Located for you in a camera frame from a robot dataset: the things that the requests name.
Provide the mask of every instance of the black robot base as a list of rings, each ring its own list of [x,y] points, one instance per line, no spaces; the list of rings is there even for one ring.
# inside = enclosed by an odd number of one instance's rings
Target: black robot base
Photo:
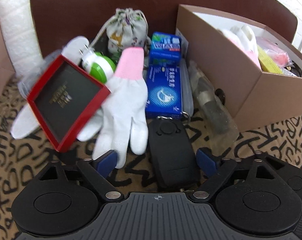
[[[302,170],[267,153],[232,160],[200,148],[195,192],[125,197],[90,159],[49,163],[17,196],[18,240],[302,240]]]

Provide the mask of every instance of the patterned carpet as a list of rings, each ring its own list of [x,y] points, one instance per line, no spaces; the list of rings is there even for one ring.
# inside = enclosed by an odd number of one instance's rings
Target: patterned carpet
[[[10,212],[12,201],[46,163],[59,159],[64,164],[74,164],[81,158],[90,157],[95,143],[95,138],[85,143],[76,141],[67,153],[61,154],[52,149],[41,129],[25,139],[14,140],[10,128],[24,104],[16,81],[10,81],[0,98],[0,240],[17,236]],[[194,151],[199,147],[210,147],[205,124],[197,109],[187,132]],[[254,150],[267,151],[302,168],[302,115],[241,133],[224,156],[244,158],[252,155]],[[124,194],[157,191],[149,153],[138,156],[129,152],[125,167],[113,170],[108,180]]]

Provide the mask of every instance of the brown chair back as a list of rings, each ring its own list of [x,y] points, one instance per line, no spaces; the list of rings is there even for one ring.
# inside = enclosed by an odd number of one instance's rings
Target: brown chair back
[[[297,18],[277,0],[31,0],[42,55],[60,49],[78,35],[93,39],[116,8],[144,12],[149,35],[174,33],[178,5],[190,4],[237,14],[265,24],[292,41]]]

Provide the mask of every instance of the yellow package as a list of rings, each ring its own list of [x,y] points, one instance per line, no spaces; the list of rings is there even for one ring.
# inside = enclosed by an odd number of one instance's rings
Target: yellow package
[[[276,74],[283,74],[278,65],[269,57],[267,53],[264,52],[264,50],[260,46],[258,46],[258,52],[258,59],[263,71]]]

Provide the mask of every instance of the white glove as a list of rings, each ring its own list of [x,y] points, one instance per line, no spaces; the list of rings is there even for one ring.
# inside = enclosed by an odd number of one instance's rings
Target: white glove
[[[99,108],[94,116],[86,123],[86,125],[79,132],[77,139],[80,142],[86,142],[93,138],[101,129],[103,124],[103,112],[102,109]]]
[[[80,63],[82,54],[80,50],[85,50],[89,45],[87,38],[83,36],[72,39],[62,50],[61,54],[74,64]],[[15,139],[22,139],[32,133],[40,126],[38,120],[32,112],[29,104],[26,104],[19,112],[11,127],[11,135]]]
[[[246,51],[252,51],[255,55],[259,55],[255,34],[248,25],[243,25],[241,29],[237,26],[233,26],[230,31],[239,37]]]
[[[128,144],[141,155],[147,148],[148,128],[145,115],[147,85],[142,77],[144,51],[127,48],[122,52],[117,69],[106,83],[111,94],[103,102],[103,126],[93,150],[97,159],[108,150],[118,153],[116,168],[125,164]]]
[[[229,31],[227,29],[221,30],[223,35],[227,37],[230,41],[232,41],[239,49],[244,50],[244,47],[237,35],[235,35],[232,31]]]

